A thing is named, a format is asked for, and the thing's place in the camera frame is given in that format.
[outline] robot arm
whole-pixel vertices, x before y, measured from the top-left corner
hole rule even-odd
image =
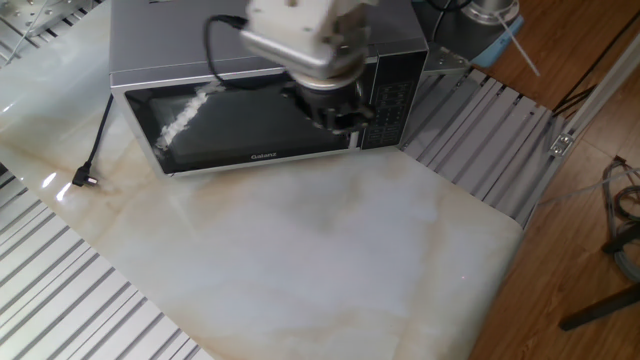
[[[378,0],[252,0],[241,36],[296,81],[282,94],[317,127],[352,133],[375,117],[358,78],[369,40],[366,6]]]
[[[252,0],[242,32],[252,52],[294,74],[326,80],[364,64],[366,5],[377,0]]]

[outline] microwave door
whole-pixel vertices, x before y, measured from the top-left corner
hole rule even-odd
[[[316,128],[279,86],[205,94],[206,84],[126,93],[167,174],[348,149],[351,136]]]

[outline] microwave keypad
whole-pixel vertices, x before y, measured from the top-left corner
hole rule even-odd
[[[404,82],[380,87],[375,102],[376,120],[367,129],[367,145],[385,146],[400,141],[403,114],[409,102],[412,84]]]

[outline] marble countertop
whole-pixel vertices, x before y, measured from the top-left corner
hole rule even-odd
[[[0,71],[0,162],[216,360],[466,359],[520,226],[396,149],[158,179],[109,95],[109,2]]]

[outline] microwave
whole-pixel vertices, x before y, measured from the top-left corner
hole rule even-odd
[[[219,74],[247,91],[216,86],[203,44],[214,14],[245,16],[240,0],[114,0],[111,91],[159,176],[221,171],[395,146],[403,136],[428,47],[409,0],[369,7],[368,56],[358,80],[375,108],[369,126],[334,134],[305,119],[280,90],[284,68],[245,49],[237,30],[211,32]]]

